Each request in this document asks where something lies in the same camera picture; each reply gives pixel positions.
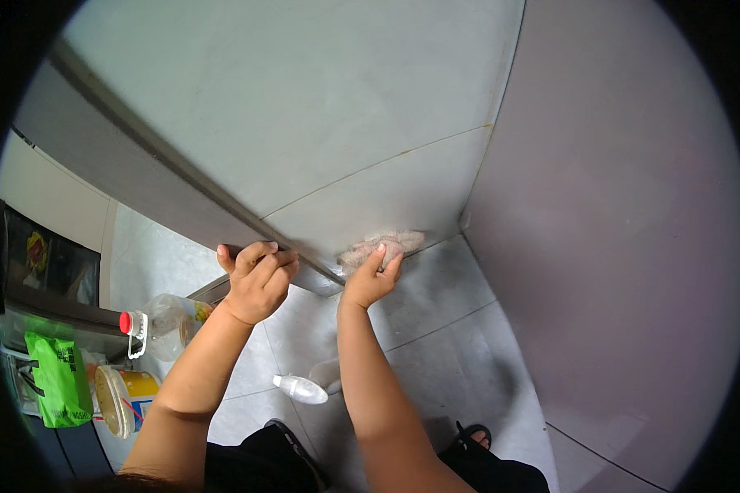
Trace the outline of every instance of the red bottle cap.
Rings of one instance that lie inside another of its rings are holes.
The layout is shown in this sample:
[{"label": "red bottle cap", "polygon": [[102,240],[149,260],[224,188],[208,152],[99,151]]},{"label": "red bottle cap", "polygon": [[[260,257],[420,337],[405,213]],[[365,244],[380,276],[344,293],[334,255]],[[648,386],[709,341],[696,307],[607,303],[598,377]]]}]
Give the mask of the red bottle cap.
[{"label": "red bottle cap", "polygon": [[128,311],[124,311],[118,318],[118,326],[120,331],[124,334],[128,334],[128,331],[132,329],[132,316],[128,314]]}]

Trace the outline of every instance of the hair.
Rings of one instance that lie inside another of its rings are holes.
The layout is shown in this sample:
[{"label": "hair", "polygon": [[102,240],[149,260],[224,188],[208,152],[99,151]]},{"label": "hair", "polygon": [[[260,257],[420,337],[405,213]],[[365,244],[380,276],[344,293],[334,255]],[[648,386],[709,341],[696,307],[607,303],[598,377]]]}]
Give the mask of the hair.
[{"label": "hair", "polygon": [[75,480],[70,483],[70,487],[75,493],[99,491],[103,491],[104,493],[156,493],[158,491],[168,491],[169,493],[199,493],[201,491],[207,491],[204,488],[193,488],[168,481],[167,479],[136,473],[114,474],[112,476],[94,479]]}]

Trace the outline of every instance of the pink rag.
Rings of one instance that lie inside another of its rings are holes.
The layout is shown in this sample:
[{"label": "pink rag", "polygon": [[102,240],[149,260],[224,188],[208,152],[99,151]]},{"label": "pink rag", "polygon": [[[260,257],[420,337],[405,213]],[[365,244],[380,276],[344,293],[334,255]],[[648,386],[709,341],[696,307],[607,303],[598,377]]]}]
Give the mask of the pink rag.
[{"label": "pink rag", "polygon": [[350,275],[357,267],[365,263],[373,251],[378,248],[379,243],[386,245],[386,254],[381,268],[385,269],[390,260],[398,254],[415,251],[416,248],[424,242],[424,233],[419,231],[391,231],[376,234],[363,242],[351,246],[351,250],[346,251],[337,258],[337,264],[342,267],[345,275]]}]

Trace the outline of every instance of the green bag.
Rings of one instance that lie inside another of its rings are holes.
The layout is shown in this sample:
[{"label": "green bag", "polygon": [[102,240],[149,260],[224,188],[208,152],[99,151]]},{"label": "green bag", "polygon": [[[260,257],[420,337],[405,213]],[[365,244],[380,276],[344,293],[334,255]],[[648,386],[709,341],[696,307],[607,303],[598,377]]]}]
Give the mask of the green bag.
[{"label": "green bag", "polygon": [[50,339],[25,332],[32,378],[20,374],[39,400],[39,411],[47,428],[70,428],[93,417],[88,378],[82,354],[73,341]]}]

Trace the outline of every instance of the black pants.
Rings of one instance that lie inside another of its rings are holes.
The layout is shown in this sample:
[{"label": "black pants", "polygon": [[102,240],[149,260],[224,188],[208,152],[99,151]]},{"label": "black pants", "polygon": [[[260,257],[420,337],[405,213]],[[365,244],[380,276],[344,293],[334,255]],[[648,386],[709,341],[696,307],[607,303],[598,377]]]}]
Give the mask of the black pants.
[{"label": "black pants", "polygon": [[[548,493],[545,477],[537,468],[503,461],[473,440],[454,443],[439,458],[479,493]],[[209,443],[206,487],[225,493],[318,490],[312,469],[291,449],[276,426],[257,430],[235,447]]]}]

